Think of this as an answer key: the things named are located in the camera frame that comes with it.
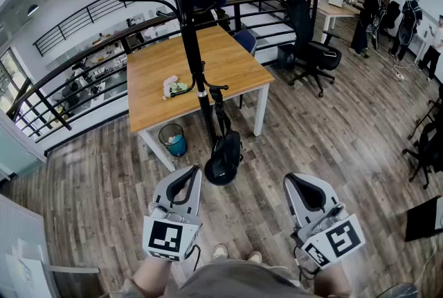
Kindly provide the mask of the black flat mat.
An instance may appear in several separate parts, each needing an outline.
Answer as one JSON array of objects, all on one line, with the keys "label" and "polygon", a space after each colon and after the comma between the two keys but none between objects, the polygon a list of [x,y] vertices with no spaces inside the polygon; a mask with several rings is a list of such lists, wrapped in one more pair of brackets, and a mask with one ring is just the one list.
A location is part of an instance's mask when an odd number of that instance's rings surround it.
[{"label": "black flat mat", "polygon": [[405,242],[443,233],[443,196],[436,196],[407,211]]}]

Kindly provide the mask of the white cabinet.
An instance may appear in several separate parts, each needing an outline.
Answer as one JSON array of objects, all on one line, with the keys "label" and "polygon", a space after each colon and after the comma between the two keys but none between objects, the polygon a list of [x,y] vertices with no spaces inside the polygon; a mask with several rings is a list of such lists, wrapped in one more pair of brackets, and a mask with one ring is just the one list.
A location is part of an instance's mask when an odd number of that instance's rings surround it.
[{"label": "white cabinet", "polygon": [[0,298],[98,298],[99,273],[52,265],[43,217],[0,194]]}]

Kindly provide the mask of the blue chair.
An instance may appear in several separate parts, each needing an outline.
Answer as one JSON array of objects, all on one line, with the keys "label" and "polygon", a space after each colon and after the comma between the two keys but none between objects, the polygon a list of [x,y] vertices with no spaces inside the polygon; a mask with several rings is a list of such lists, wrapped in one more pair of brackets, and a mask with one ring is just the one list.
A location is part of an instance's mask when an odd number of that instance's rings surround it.
[{"label": "blue chair", "polygon": [[255,56],[257,39],[251,32],[247,29],[242,29],[233,35],[233,39],[247,50],[250,55]]}]

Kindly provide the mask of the person's grey shorts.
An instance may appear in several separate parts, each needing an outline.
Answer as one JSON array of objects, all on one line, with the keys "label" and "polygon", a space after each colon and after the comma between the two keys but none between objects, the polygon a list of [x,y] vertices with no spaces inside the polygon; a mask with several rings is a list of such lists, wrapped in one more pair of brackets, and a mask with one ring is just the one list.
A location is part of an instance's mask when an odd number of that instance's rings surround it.
[{"label": "person's grey shorts", "polygon": [[197,269],[178,290],[157,298],[312,298],[281,267],[234,259],[215,259]]}]

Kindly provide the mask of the black swivel chair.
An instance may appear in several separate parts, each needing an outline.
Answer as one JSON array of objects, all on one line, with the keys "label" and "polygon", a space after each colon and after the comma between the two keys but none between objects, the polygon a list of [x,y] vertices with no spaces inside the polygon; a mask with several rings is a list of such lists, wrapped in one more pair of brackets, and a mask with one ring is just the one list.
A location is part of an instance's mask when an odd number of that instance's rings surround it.
[{"label": "black swivel chair", "polygon": [[417,124],[419,124],[429,116],[431,111],[437,107],[438,111],[433,120],[426,124],[420,134],[419,140],[415,141],[414,147],[417,152],[410,149],[403,149],[403,154],[410,154],[412,157],[418,160],[418,164],[415,168],[414,174],[409,178],[409,182],[413,182],[419,170],[424,172],[425,184],[423,189],[427,189],[429,186],[428,173],[431,171],[431,167],[434,172],[443,172],[443,84],[438,89],[438,99],[433,103],[433,107],[425,115],[425,117]]}]

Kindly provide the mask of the wooden table with white legs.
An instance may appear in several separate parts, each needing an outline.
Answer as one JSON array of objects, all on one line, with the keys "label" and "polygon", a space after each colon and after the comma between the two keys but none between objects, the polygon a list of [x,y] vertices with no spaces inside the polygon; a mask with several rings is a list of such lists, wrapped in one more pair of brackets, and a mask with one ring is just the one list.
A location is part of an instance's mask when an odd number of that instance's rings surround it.
[{"label": "wooden table with white legs", "polygon": [[[259,92],[253,130],[254,135],[259,136],[273,76],[223,28],[199,30],[197,38],[201,58],[206,63],[206,80],[228,86],[224,99],[254,90]],[[154,44],[127,58],[130,130],[139,134],[169,171],[175,167],[152,130],[200,107],[196,91],[163,99],[163,82],[173,75],[185,83],[192,80],[181,37]]]}]

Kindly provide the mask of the person's right forearm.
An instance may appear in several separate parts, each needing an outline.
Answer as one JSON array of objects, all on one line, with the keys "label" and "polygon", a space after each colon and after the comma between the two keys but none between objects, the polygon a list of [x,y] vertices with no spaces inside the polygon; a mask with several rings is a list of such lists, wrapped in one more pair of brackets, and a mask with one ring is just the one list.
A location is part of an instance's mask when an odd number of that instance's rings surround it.
[{"label": "person's right forearm", "polygon": [[349,297],[350,283],[341,263],[335,263],[321,270],[314,278],[314,294],[322,297]]}]

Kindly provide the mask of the window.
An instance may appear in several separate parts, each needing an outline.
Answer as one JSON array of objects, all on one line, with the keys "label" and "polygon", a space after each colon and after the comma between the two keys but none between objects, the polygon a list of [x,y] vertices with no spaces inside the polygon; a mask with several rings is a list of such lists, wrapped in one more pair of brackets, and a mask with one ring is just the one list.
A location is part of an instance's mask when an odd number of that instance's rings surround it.
[{"label": "window", "polygon": [[26,73],[9,48],[0,56],[0,109],[4,113],[7,113],[15,103],[26,81],[29,81]]}]

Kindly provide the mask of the black shoulder bag with strap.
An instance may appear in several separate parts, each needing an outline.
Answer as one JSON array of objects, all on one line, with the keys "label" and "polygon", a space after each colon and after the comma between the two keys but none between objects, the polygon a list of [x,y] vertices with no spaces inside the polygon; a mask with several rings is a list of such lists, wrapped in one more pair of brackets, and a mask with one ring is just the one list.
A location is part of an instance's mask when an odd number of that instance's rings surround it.
[{"label": "black shoulder bag with strap", "polygon": [[231,128],[230,118],[224,110],[222,89],[224,87],[210,87],[210,95],[215,101],[215,114],[221,135],[217,137],[210,160],[204,169],[208,181],[216,186],[232,183],[237,175],[239,164],[243,160],[240,134]]}]

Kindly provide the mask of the person's left forearm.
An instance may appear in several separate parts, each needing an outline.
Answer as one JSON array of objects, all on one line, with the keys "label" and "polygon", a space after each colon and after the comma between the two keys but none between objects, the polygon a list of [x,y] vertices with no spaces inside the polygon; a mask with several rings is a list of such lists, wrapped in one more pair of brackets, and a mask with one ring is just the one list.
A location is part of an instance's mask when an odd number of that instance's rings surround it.
[{"label": "person's left forearm", "polygon": [[171,268],[171,261],[146,257],[132,280],[144,298],[159,298],[165,293]]}]

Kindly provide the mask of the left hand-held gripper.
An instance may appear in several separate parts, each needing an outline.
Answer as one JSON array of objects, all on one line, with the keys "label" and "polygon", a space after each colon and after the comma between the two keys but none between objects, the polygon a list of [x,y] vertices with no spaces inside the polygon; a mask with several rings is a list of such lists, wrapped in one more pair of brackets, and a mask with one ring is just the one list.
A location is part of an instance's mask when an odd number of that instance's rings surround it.
[{"label": "left hand-held gripper", "polygon": [[147,256],[185,261],[193,250],[199,218],[202,171],[196,165],[173,171],[156,186],[143,219],[143,250]]}]

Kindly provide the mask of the black railing with wooden top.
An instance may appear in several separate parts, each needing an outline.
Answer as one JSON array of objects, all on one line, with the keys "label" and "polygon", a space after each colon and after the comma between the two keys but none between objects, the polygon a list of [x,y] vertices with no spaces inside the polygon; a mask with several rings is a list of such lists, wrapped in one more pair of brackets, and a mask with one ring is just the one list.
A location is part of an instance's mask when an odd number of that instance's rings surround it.
[{"label": "black railing with wooden top", "polygon": [[[229,21],[233,27],[225,30],[231,37],[242,29],[252,30],[251,25],[245,25],[242,20],[246,13],[244,5],[252,5],[255,10],[253,17],[264,14],[263,5],[272,1],[285,0],[228,0],[226,6],[234,10]],[[59,100],[54,102],[51,95],[40,96],[38,101],[30,105],[27,111],[21,106],[34,95],[39,95],[40,85],[25,86],[17,101],[11,106],[8,115],[13,122],[24,123],[24,133],[35,143],[41,144],[44,140],[54,147],[65,142],[60,131],[66,129],[69,135],[75,134],[75,127],[79,120],[85,119],[88,127],[95,127],[104,119],[112,118],[121,113],[129,114],[127,97],[127,58],[130,54],[163,41],[181,37],[180,30],[173,30],[150,40],[138,43],[135,36],[152,27],[175,21],[173,12],[161,14],[156,18],[144,21],[119,32],[110,38],[101,41],[68,60],[45,77],[46,81],[70,69],[81,62],[88,62],[89,66],[83,71],[87,84],[81,86],[78,77],[71,77],[54,90]],[[212,18],[204,21],[201,15],[195,18],[195,30],[203,30],[214,26],[221,28],[222,19]]]}]

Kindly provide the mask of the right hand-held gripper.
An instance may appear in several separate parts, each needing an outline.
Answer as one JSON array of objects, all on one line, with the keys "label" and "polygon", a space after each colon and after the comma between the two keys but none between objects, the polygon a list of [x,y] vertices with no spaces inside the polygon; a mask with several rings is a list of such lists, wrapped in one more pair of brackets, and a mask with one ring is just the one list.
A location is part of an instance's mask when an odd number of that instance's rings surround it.
[{"label": "right hand-held gripper", "polygon": [[325,269],[365,245],[358,218],[349,214],[333,187],[315,176],[288,173],[284,193],[297,247]]}]

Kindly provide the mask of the black coat rack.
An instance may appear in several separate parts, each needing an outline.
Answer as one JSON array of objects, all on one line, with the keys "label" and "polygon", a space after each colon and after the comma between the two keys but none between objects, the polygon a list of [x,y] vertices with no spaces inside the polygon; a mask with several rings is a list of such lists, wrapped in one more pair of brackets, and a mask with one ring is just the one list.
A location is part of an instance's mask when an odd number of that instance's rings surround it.
[{"label": "black coat rack", "polygon": [[[204,62],[201,60],[197,32],[192,18],[192,1],[175,1],[177,6],[173,7],[172,11],[177,16],[180,23],[181,38],[183,40],[183,46],[192,76],[192,85],[188,87],[188,90],[185,93],[180,95],[185,95],[186,93],[191,92],[194,87],[197,88],[197,96],[204,117],[206,131],[210,137],[212,146],[214,147],[217,137],[222,134],[215,114],[215,101],[210,95],[210,87],[215,85],[209,84],[204,75]],[[221,91],[228,89],[227,85],[220,87],[224,87]]]}]

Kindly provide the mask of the black balcony railing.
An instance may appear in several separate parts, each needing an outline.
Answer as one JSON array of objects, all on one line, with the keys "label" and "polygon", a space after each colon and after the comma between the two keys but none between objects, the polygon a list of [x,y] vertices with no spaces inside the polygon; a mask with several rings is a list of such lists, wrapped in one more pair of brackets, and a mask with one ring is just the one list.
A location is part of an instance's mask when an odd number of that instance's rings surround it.
[{"label": "black balcony railing", "polygon": [[33,46],[43,57],[70,36],[111,13],[127,8],[134,0],[96,0],[68,16],[38,38]]}]

